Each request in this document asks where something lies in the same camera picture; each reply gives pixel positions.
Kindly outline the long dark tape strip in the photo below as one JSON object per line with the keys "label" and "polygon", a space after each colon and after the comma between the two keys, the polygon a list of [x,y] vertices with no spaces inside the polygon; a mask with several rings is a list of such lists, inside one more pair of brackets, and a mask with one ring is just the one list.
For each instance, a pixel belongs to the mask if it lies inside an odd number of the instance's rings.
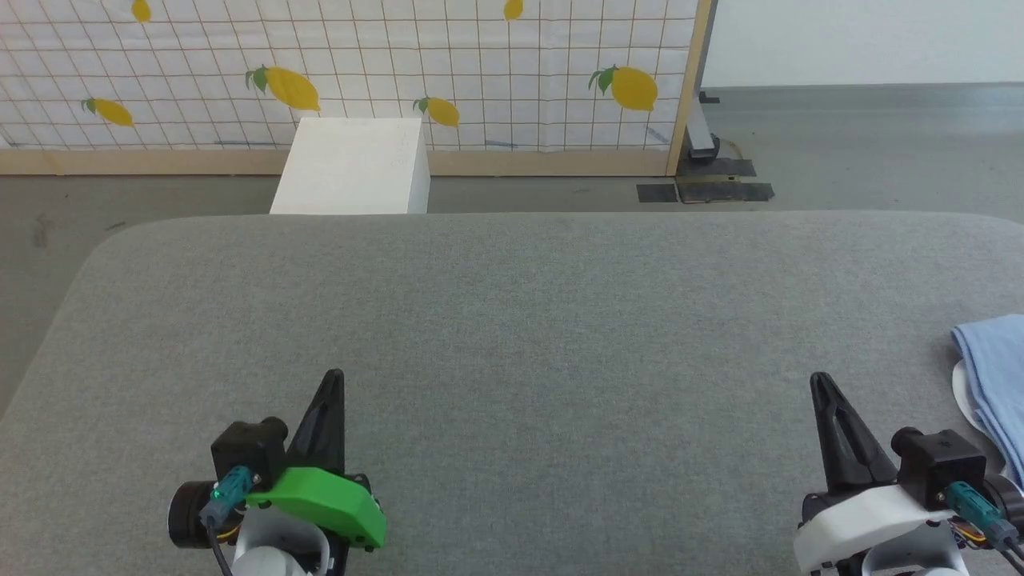
{"label": "long dark tape strip", "polygon": [[775,196],[772,186],[761,182],[678,182],[680,201],[685,204],[723,202],[768,202]]}

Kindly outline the light blue shirt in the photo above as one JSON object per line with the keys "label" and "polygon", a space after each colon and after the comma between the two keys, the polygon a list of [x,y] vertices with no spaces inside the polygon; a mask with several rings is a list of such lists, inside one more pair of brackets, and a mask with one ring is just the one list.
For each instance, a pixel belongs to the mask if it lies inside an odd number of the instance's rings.
{"label": "light blue shirt", "polygon": [[1024,314],[963,323],[951,337],[961,412],[1001,453],[1002,474],[1024,488]]}

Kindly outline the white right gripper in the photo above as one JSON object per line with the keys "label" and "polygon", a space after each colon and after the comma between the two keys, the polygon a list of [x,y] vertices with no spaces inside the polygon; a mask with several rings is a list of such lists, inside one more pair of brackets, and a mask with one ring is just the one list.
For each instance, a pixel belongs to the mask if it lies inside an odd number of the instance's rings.
{"label": "white right gripper", "polygon": [[898,470],[833,376],[812,373],[810,393],[827,491],[866,491],[798,525],[801,574],[968,574],[963,553],[970,550],[996,553],[1024,574],[1019,487],[985,474],[979,488],[950,485],[943,510],[926,510],[893,484]]}

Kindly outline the lemon print partition screen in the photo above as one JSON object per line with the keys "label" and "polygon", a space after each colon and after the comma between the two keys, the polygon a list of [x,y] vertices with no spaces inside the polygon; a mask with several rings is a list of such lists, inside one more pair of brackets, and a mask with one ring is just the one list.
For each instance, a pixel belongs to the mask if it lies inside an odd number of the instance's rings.
{"label": "lemon print partition screen", "polygon": [[0,174],[280,174],[406,119],[436,175],[670,175],[713,2],[0,0]]}

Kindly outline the grey metal screen foot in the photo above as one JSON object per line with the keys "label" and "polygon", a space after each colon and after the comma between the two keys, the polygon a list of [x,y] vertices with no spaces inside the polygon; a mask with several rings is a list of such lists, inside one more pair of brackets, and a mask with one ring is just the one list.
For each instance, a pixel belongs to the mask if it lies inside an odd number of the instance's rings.
{"label": "grey metal screen foot", "polygon": [[706,96],[699,91],[691,102],[686,120],[686,159],[690,164],[707,165],[719,157],[721,143],[717,135],[710,131],[707,124],[705,105],[719,102],[719,98]]}

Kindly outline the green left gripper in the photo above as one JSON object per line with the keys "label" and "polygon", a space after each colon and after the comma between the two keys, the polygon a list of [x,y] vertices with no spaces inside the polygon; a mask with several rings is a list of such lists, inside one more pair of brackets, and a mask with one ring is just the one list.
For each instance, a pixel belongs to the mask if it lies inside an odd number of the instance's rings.
{"label": "green left gripper", "polygon": [[244,554],[270,546],[289,554],[337,554],[341,546],[377,550],[388,522],[362,478],[346,470],[346,400],[342,370],[328,370],[286,449],[278,484],[257,491],[246,468],[223,480],[184,482],[167,515],[178,548],[212,542]]}

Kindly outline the white box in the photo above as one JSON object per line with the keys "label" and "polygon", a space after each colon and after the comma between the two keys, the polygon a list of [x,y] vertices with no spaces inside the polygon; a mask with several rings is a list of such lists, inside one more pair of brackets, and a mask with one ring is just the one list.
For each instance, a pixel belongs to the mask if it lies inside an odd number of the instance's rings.
{"label": "white box", "polygon": [[304,118],[270,214],[423,214],[429,194],[420,119]]}

